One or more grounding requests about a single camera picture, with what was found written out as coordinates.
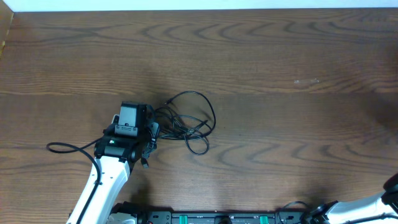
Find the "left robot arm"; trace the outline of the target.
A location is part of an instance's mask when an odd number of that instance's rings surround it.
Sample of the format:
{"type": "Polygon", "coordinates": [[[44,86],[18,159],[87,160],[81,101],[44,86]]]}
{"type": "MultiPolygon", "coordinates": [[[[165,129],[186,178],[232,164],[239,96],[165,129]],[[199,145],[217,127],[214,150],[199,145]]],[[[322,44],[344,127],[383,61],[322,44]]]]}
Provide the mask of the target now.
{"type": "Polygon", "coordinates": [[[106,223],[135,163],[148,167],[157,148],[159,124],[151,105],[123,101],[120,113],[95,143],[94,164],[68,223],[106,223]]]}

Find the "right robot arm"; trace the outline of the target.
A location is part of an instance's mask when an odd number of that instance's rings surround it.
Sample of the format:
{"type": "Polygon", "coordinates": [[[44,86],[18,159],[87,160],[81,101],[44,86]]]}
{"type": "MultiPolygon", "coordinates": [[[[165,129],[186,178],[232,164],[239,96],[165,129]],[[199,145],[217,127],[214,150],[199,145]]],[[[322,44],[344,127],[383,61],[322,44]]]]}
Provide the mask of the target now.
{"type": "Polygon", "coordinates": [[[397,224],[397,175],[383,185],[384,191],[351,202],[334,201],[306,214],[306,224],[397,224]]]}

